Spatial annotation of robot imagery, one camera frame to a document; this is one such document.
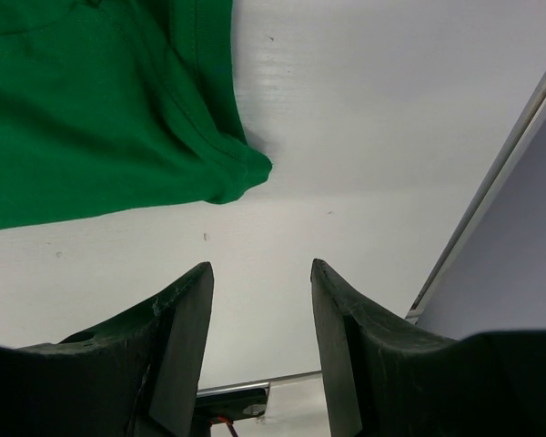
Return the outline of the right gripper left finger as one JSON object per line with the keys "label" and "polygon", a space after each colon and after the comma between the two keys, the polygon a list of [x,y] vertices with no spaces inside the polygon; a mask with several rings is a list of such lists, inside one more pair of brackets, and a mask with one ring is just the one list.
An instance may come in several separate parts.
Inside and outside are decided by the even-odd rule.
{"label": "right gripper left finger", "polygon": [[203,262],[57,344],[0,346],[0,436],[187,436],[211,317]]}

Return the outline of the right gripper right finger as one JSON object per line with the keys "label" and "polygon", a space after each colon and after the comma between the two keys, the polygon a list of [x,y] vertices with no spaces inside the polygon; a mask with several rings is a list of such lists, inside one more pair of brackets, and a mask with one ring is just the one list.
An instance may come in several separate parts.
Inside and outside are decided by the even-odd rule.
{"label": "right gripper right finger", "polygon": [[315,259],[312,304],[334,436],[546,436],[546,330],[452,340]]}

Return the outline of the green t shirt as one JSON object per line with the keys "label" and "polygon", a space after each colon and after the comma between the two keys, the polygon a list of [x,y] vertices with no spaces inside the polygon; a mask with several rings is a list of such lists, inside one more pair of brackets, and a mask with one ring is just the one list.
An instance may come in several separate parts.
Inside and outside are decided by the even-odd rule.
{"label": "green t shirt", "polygon": [[246,140],[229,1],[0,1],[0,229],[226,204]]}

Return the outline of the aluminium table rail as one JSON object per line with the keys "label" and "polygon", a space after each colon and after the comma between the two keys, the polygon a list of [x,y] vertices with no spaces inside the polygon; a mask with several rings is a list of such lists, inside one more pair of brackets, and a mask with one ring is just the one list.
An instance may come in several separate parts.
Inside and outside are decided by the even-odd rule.
{"label": "aluminium table rail", "polygon": [[546,71],[535,87],[513,129],[492,162],[459,224],[427,277],[405,320],[416,323],[446,271],[459,256],[475,228],[497,197],[509,175],[530,146],[546,119]]}

